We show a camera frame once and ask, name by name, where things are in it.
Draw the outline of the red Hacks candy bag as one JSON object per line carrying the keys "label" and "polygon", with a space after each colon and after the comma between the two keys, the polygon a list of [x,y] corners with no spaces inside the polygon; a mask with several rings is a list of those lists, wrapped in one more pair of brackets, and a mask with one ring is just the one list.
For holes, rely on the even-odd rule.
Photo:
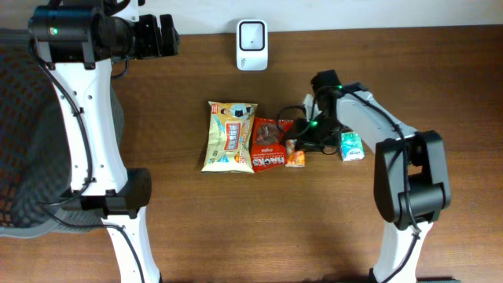
{"label": "red Hacks candy bag", "polygon": [[281,144],[284,134],[277,126],[288,131],[292,125],[293,121],[289,119],[255,118],[250,151],[255,173],[286,164],[286,148]]}

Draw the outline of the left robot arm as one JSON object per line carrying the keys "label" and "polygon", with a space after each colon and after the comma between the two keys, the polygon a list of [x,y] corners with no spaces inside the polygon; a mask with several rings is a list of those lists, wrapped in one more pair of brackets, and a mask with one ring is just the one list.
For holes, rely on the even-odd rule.
{"label": "left robot arm", "polygon": [[50,213],[89,212],[107,230],[123,282],[159,282],[146,211],[149,170],[126,168],[112,114],[116,62],[171,57],[180,38],[169,14],[140,14],[138,1],[51,1],[29,20],[29,50],[57,93],[71,158],[69,187],[41,203]]}

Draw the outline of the orange tissue pack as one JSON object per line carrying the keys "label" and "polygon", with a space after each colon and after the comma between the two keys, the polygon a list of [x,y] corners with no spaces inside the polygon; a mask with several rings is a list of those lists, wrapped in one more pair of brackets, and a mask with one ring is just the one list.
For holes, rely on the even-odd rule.
{"label": "orange tissue pack", "polygon": [[305,167],[304,151],[296,149],[296,142],[296,139],[288,139],[285,142],[286,167]]}

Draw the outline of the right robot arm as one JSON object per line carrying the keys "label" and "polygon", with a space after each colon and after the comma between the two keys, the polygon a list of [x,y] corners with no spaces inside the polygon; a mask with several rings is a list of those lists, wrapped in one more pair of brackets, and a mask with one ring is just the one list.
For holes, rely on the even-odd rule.
{"label": "right robot arm", "polygon": [[285,135],[307,152],[342,152],[343,130],[352,130],[374,154],[373,196],[384,220],[370,282],[415,282],[424,240],[452,193],[443,139],[419,131],[380,105],[361,83],[342,84],[334,70],[310,81],[313,95]]}

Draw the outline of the beige snack bag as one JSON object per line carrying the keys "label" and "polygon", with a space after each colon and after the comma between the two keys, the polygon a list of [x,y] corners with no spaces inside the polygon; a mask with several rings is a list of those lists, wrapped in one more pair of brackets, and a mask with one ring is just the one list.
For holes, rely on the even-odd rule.
{"label": "beige snack bag", "polygon": [[208,102],[211,108],[202,173],[253,174],[249,142],[258,107],[254,103]]}

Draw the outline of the teal tissue pack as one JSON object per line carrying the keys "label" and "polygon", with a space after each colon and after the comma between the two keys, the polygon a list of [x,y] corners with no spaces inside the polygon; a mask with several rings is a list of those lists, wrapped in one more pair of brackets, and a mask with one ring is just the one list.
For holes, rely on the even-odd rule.
{"label": "teal tissue pack", "polygon": [[365,152],[360,136],[353,132],[343,132],[340,134],[340,155],[343,162],[362,160]]}

